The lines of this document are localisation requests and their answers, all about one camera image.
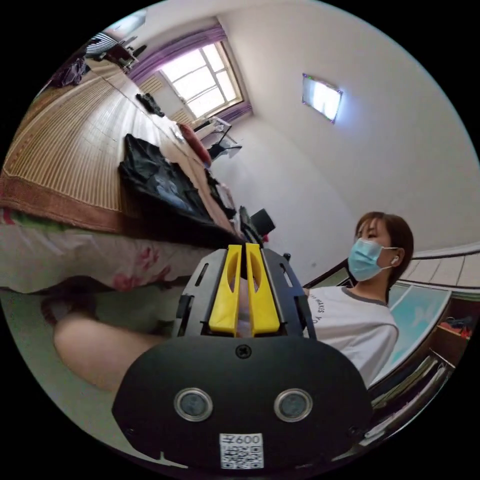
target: short brown hair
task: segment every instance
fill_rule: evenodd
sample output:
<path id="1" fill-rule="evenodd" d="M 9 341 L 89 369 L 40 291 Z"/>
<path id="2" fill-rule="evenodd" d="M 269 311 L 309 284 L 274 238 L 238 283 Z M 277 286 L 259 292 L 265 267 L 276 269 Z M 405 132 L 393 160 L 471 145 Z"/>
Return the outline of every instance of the short brown hair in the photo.
<path id="1" fill-rule="evenodd" d="M 390 235 L 391 246 L 405 251 L 405 255 L 400 265 L 394 266 L 391 269 L 388 278 L 388 285 L 386 288 L 386 301 L 388 303 L 389 291 L 392 288 L 392 285 L 394 285 L 404 274 L 414 255 L 414 235 L 409 224 L 401 216 L 384 213 L 382 211 L 370 211 L 363 215 L 356 224 L 355 235 L 359 232 L 361 226 L 365 222 L 372 221 L 373 219 L 383 220 L 385 222 L 386 231 L 388 232 L 388 235 Z"/>

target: woman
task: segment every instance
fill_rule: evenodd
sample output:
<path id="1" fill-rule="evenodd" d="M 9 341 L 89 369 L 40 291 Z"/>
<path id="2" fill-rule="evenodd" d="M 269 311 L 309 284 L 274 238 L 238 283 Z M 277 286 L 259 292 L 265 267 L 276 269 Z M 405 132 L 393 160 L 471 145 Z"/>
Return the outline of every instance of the woman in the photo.
<path id="1" fill-rule="evenodd" d="M 357 284 L 305 293 L 317 339 L 348 357 L 369 387 L 398 339 L 387 306 L 389 290 L 412 259 L 414 238 L 403 218 L 382 212 L 365 214 L 356 226 L 356 238 L 348 269 Z"/>
<path id="2" fill-rule="evenodd" d="M 388 291 L 407 268 L 414 240 L 402 218 L 381 212 L 364 215 L 356 235 L 348 265 L 358 283 L 350 289 L 315 288 L 308 292 L 308 303 L 318 340 L 346 355 L 369 386 L 397 341 Z M 53 337 L 62 361 L 87 382 L 112 392 L 141 354 L 168 338 L 98 322 L 94 306 L 85 301 L 64 301 L 51 309 L 56 318 L 63 317 Z"/>

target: white t-shirt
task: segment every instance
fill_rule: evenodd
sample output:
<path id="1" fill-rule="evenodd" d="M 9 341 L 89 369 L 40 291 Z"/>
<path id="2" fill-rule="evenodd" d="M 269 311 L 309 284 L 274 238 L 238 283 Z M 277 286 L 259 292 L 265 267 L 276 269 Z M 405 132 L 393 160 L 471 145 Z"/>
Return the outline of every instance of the white t-shirt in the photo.
<path id="1" fill-rule="evenodd" d="M 308 305 L 317 340 L 342 352 L 368 388 L 387 363 L 399 336 L 390 309 L 379 300 L 362 298 L 340 286 L 310 290 Z"/>

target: leg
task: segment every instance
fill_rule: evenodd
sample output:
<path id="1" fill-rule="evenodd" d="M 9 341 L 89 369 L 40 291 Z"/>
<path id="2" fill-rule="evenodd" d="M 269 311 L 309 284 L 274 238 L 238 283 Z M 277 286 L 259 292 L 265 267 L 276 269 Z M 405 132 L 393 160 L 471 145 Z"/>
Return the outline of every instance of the leg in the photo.
<path id="1" fill-rule="evenodd" d="M 130 365 L 165 339 L 96 321 L 72 311 L 54 327 L 53 343 L 63 363 L 102 390 L 117 392 Z"/>

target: pillow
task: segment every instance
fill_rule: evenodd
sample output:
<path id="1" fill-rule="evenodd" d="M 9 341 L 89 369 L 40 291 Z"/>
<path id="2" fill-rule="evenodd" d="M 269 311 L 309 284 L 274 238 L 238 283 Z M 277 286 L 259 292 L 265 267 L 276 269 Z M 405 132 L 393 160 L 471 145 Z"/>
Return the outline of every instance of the pillow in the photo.
<path id="1" fill-rule="evenodd" d="M 191 149 L 198 155 L 204 165 L 210 167 L 212 165 L 212 158 L 204 144 L 199 140 L 192 127 L 185 125 L 184 123 L 177 123 L 180 128 L 181 134 L 186 142 L 190 145 Z"/>

